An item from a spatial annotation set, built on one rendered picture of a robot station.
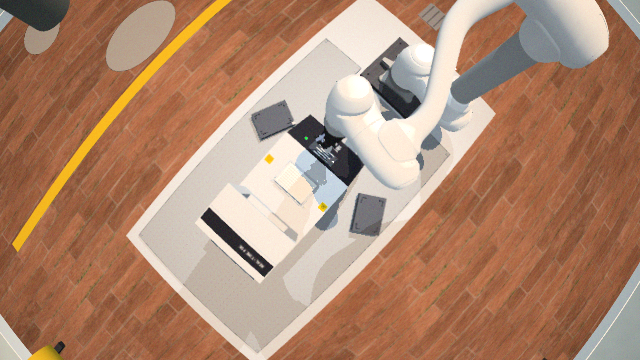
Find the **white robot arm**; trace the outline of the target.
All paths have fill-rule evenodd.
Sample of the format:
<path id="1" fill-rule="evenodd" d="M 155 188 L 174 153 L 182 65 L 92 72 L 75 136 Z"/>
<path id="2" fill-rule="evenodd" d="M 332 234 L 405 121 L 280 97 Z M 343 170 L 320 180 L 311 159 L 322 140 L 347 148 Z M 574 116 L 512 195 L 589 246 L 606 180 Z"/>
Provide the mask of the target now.
<path id="1" fill-rule="evenodd" d="M 513 2 L 527 15 L 520 30 L 461 76 L 454 76 L 467 31 Z M 381 60 L 387 70 L 379 81 L 406 103 L 417 95 L 421 106 L 415 114 L 386 121 L 370 83 L 348 75 L 328 95 L 324 125 L 332 136 L 348 139 L 380 183 L 400 190 L 417 180 L 416 157 L 437 123 L 457 132 L 470 123 L 476 98 L 538 62 L 583 68 L 608 46 L 608 26 L 595 0 L 457 0 L 440 26 L 435 49 L 415 43 L 394 62 Z"/>

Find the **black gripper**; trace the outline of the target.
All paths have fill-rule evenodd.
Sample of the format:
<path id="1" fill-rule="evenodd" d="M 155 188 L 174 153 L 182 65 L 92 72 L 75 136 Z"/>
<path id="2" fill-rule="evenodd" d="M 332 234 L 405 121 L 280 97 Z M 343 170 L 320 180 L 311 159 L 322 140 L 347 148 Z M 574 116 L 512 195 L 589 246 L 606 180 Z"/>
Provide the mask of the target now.
<path id="1" fill-rule="evenodd" d="M 325 126 L 324 126 L 324 131 L 322 132 L 322 135 L 319 135 L 319 136 L 315 136 L 314 138 L 317 144 L 321 145 L 322 148 L 325 149 L 326 154 L 331 152 L 332 148 L 336 147 L 335 145 L 336 142 L 339 143 L 344 138 L 346 138 L 346 137 L 339 138 L 339 137 L 332 136 L 331 134 L 328 133 Z M 323 140 L 325 140 L 325 142 Z"/>

